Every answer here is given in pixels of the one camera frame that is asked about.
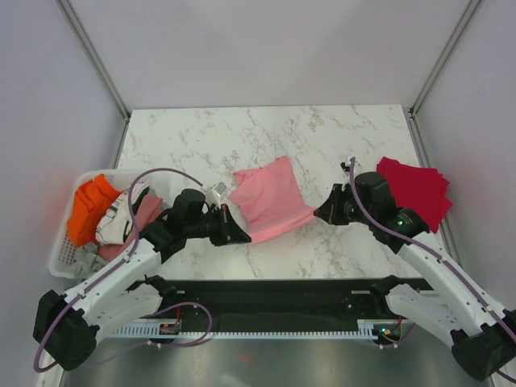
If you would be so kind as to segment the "red t-shirt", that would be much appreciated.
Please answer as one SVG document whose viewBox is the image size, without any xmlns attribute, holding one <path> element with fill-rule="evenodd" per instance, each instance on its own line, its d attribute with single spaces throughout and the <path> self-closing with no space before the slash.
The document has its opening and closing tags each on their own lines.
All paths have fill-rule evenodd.
<svg viewBox="0 0 516 387">
<path fill-rule="evenodd" d="M 413 210 L 436 234 L 453 206 L 447 197 L 450 181 L 438 169 L 414 167 L 388 157 L 377 164 L 377 172 L 387 180 L 396 205 Z"/>
</svg>

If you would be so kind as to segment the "light pink t-shirt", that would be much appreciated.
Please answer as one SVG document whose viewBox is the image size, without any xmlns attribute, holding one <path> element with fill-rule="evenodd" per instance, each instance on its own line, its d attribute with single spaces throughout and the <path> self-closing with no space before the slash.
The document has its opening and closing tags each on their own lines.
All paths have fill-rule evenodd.
<svg viewBox="0 0 516 387">
<path fill-rule="evenodd" d="M 263 243 L 314 219 L 305 204 L 290 158 L 281 156 L 258 169 L 234 173 L 236 188 L 229 198 L 239 207 L 253 243 Z"/>
</svg>

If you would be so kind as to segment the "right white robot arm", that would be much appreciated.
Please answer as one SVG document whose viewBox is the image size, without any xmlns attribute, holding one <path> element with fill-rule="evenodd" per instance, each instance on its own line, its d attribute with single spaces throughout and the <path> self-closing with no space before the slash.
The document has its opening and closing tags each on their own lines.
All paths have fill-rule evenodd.
<svg viewBox="0 0 516 387">
<path fill-rule="evenodd" d="M 370 310 L 408 318 L 445 343 L 459 366 L 484 381 L 515 358 L 515 313 L 489 296 L 439 245 L 426 223 L 397 206 L 379 173 L 333 185 L 315 217 L 334 226 L 361 223 L 375 239 L 412 266 L 439 295 L 438 302 L 388 276 L 373 286 Z"/>
</svg>

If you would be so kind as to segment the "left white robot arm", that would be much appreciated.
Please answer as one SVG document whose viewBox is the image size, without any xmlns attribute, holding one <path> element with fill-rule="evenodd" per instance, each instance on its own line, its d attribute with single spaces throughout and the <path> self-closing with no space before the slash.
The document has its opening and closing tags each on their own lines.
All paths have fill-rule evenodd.
<svg viewBox="0 0 516 387">
<path fill-rule="evenodd" d="M 50 369 L 40 365 L 44 352 L 64 370 L 74 370 L 121 326 L 146 315 L 173 314 L 177 298 L 158 284 L 156 270 L 188 239 L 207 238 L 215 247 L 250 243 L 227 204 L 205 204 L 201 191 L 184 189 L 172 207 L 138 231 L 128 248 L 99 272 L 62 294 L 45 293 L 33 329 L 39 344 L 34 370 Z"/>
</svg>

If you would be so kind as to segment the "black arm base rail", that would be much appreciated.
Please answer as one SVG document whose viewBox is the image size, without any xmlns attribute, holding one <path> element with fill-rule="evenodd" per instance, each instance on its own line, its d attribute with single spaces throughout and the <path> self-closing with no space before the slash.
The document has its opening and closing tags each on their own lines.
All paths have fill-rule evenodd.
<svg viewBox="0 0 516 387">
<path fill-rule="evenodd" d="M 382 279 L 162 280 L 157 318 L 187 331 L 351 330 L 359 320 L 397 322 Z"/>
</svg>

